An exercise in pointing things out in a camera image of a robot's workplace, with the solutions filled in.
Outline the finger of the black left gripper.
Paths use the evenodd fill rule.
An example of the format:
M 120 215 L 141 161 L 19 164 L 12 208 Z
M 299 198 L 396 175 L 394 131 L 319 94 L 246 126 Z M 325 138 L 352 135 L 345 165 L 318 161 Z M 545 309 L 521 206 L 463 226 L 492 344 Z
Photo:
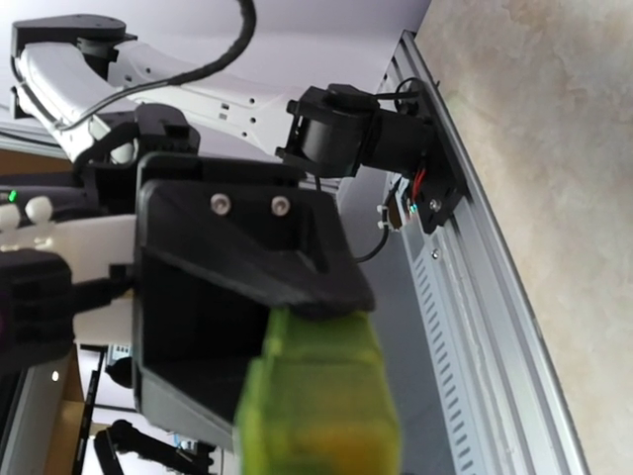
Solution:
M 292 167 L 153 152 L 136 178 L 134 391 L 155 426 L 231 448 L 249 361 L 277 308 L 370 312 L 334 199 Z

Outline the green pill organizer box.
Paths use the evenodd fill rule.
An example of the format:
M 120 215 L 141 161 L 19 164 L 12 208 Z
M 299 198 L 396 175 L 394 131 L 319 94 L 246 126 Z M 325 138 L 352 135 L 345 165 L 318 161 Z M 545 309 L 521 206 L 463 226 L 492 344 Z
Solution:
M 233 447 L 241 474 L 397 474 L 402 433 L 369 316 L 271 312 L 247 369 Z

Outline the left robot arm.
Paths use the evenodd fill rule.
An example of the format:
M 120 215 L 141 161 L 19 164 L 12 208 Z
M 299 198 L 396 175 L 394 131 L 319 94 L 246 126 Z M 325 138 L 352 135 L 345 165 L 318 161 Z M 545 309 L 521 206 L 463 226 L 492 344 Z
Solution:
M 60 357 L 73 318 L 135 293 L 132 378 L 155 425 L 225 448 L 276 313 L 357 346 L 373 292 L 334 200 L 302 187 L 363 166 L 413 177 L 434 131 L 345 84 L 283 89 L 226 72 L 255 28 L 194 66 L 79 14 L 12 27 L 13 112 L 72 165 L 1 185 L 1 367 Z

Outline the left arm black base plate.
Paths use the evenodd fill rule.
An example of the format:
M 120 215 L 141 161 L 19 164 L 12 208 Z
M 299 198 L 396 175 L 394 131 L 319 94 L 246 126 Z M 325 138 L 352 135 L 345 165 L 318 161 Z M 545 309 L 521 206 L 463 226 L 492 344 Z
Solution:
M 396 110 L 381 112 L 377 148 L 378 167 L 409 181 L 406 202 L 427 235 L 444 226 L 468 194 L 456 148 L 432 91 L 421 79 L 410 77 L 389 94 Z

